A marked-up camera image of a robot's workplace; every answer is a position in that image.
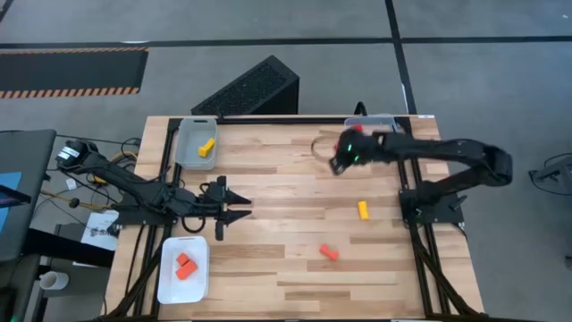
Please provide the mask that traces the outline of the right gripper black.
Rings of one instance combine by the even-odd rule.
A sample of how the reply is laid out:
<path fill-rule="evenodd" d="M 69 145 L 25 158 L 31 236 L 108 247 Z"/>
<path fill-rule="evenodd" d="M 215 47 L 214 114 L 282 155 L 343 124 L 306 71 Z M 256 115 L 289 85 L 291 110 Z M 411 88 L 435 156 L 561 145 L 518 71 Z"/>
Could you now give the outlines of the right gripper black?
<path fill-rule="evenodd" d="M 386 159 L 381 132 L 364 134 L 356 129 L 348 129 L 340 135 L 329 165 L 334 174 L 341 175 L 347 169 L 346 165 L 365 165 L 369 162 L 385 162 Z"/>

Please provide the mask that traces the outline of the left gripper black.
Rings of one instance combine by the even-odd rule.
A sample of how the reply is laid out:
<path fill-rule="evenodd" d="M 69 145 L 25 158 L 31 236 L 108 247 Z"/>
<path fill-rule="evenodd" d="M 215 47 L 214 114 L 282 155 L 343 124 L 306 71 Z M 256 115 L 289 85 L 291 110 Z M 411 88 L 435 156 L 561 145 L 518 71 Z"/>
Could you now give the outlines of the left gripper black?
<path fill-rule="evenodd" d="M 227 210 L 225 215 L 225 203 L 227 205 L 249 205 L 252 201 L 227 190 L 227 179 L 223 175 L 218 176 L 213 182 L 201 183 L 199 189 L 201 205 L 206 206 L 206 209 L 201 211 L 200 218 L 203 222 L 208 217 L 215 220 L 214 236 L 217 241 L 223 240 L 225 220 L 226 224 L 230 225 L 251 214 L 250 210 Z"/>

